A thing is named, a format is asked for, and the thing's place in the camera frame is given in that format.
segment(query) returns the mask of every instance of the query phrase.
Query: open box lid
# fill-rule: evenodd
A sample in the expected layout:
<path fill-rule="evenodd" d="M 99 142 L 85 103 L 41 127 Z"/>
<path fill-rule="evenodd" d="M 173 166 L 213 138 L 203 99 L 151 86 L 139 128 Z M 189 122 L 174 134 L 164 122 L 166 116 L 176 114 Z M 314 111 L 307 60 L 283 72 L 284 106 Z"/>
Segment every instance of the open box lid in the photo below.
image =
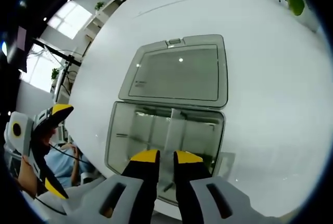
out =
<path fill-rule="evenodd" d="M 227 97 L 224 42 L 216 34 L 140 47 L 119 92 L 124 101 L 205 108 L 221 108 Z"/>

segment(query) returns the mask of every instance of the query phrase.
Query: person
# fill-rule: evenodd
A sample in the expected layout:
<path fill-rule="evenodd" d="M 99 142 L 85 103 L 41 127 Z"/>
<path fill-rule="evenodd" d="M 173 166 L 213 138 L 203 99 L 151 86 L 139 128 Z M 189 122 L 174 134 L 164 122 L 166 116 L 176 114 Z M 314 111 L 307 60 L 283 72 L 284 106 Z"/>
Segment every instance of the person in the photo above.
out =
<path fill-rule="evenodd" d="M 48 131 L 42 138 L 40 138 L 39 141 L 45 147 L 49 147 L 50 139 L 54 133 L 55 129 L 51 129 L 51 131 Z M 78 159 L 83 159 L 83 161 L 85 160 L 84 156 L 80 157 L 80 151 L 73 144 L 65 144 L 61 147 L 60 150 L 64 151 L 66 154 L 73 155 Z M 71 187 L 70 183 L 75 185 L 78 182 L 77 180 L 73 179 L 77 178 L 78 176 L 78 173 L 74 171 L 77 170 L 80 171 L 81 165 L 79 161 L 65 154 L 62 154 L 55 149 L 50 149 L 49 153 L 44 158 L 46 161 L 48 160 L 48 162 L 46 163 L 48 166 L 50 166 L 50 169 L 53 170 L 53 172 L 55 171 L 58 175 L 61 174 L 58 172 L 63 173 L 65 170 L 69 171 L 69 169 L 66 169 L 66 164 L 67 163 L 71 164 L 70 169 L 73 171 L 72 175 L 68 176 L 68 173 L 65 173 L 65 175 L 67 176 L 62 175 L 57 179 L 64 187 L 69 186 L 65 188 L 65 191 L 67 195 L 72 199 L 75 198 L 77 200 L 80 200 L 87 191 L 96 187 L 105 180 L 104 177 L 99 177 L 94 181 L 86 183 L 84 185 Z M 91 167 L 90 164 L 83 164 L 83 165 L 85 166 L 85 168 L 90 169 Z M 63 206 L 65 200 L 59 198 L 58 196 L 55 196 L 53 193 L 48 192 L 45 189 L 45 187 L 38 180 L 36 174 L 34 173 L 32 166 L 29 164 L 28 157 L 25 155 L 22 156 L 21 159 L 21 166 L 18 178 L 14 178 L 14 181 L 16 182 L 16 185 L 18 189 L 21 191 L 26 202 L 35 211 L 35 213 L 37 213 L 38 216 L 43 220 L 48 220 L 50 218 L 57 217 L 57 215 L 63 215 L 63 213 L 66 213 L 66 209 Z"/>
<path fill-rule="evenodd" d="M 55 146 L 55 149 L 50 149 L 44 159 L 64 188 L 77 186 L 80 182 L 80 174 L 91 172 L 93 169 L 88 159 L 80 155 L 80 150 L 75 144 Z"/>

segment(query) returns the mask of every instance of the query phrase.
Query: window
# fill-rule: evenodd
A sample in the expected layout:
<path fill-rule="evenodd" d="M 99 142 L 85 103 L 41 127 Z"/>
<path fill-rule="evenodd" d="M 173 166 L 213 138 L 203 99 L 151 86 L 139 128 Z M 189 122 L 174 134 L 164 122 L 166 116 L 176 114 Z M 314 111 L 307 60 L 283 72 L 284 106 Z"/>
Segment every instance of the window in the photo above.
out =
<path fill-rule="evenodd" d="M 20 78 L 41 90 L 50 92 L 52 86 L 52 69 L 61 67 L 62 59 L 52 56 L 45 49 L 33 45 L 27 58 L 27 72 Z"/>
<path fill-rule="evenodd" d="M 92 14 L 86 9 L 70 1 L 64 4 L 47 24 L 73 39 L 91 16 Z"/>

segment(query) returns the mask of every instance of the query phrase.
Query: potted plant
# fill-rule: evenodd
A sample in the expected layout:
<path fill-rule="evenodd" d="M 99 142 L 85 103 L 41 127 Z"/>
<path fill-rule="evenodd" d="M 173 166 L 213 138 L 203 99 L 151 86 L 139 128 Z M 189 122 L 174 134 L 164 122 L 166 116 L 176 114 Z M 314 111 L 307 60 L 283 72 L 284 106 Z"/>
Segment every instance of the potted plant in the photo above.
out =
<path fill-rule="evenodd" d="M 287 0 L 289 9 L 293 12 L 296 19 L 310 30 L 316 32 L 319 28 L 319 22 L 315 14 L 306 4 L 305 0 Z"/>
<path fill-rule="evenodd" d="M 52 79 L 52 80 L 57 79 L 58 74 L 59 74 L 59 69 L 58 69 L 58 68 L 53 68 L 53 69 L 52 69 L 52 74 L 51 74 L 51 79 Z"/>
<path fill-rule="evenodd" d="M 105 2 L 97 2 L 96 6 L 95 6 L 95 10 L 99 11 L 103 6 L 104 6 Z"/>

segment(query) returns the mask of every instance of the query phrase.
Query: person's arm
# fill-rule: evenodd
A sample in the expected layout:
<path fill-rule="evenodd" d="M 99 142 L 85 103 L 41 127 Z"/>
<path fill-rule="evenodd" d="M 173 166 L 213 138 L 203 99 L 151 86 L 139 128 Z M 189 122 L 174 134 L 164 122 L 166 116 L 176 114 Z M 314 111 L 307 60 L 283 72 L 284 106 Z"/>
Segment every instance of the person's arm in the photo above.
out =
<path fill-rule="evenodd" d="M 20 173 L 17 181 L 21 185 L 22 189 L 29 194 L 33 199 L 37 195 L 37 177 L 33 171 L 33 168 L 28 163 L 28 158 L 23 156 L 21 159 Z"/>
<path fill-rule="evenodd" d="M 72 186 L 76 186 L 78 184 L 79 181 L 79 150 L 77 147 L 73 148 L 74 151 L 74 156 L 76 157 L 76 159 L 74 160 L 74 166 L 73 166 L 73 171 L 72 171 L 72 175 L 71 175 L 71 182 L 72 182 Z"/>

